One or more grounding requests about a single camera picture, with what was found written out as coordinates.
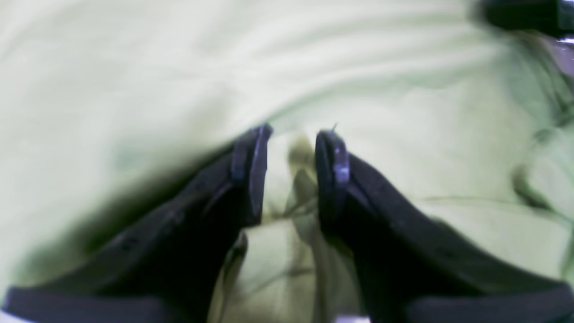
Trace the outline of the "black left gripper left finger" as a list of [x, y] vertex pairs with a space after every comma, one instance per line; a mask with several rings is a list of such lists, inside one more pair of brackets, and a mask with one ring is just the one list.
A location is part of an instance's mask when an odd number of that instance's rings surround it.
[[176, 196], [81, 266], [35, 288], [9, 288], [4, 323], [205, 323], [241, 231], [261, 223], [267, 170], [262, 125], [239, 137]]

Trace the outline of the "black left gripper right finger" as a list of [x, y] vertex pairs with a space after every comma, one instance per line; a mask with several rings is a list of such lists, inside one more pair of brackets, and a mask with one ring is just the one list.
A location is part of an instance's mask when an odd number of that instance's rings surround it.
[[422, 214], [334, 131], [315, 144], [322, 231], [351, 251], [372, 323], [571, 323], [564, 281], [502, 261]]

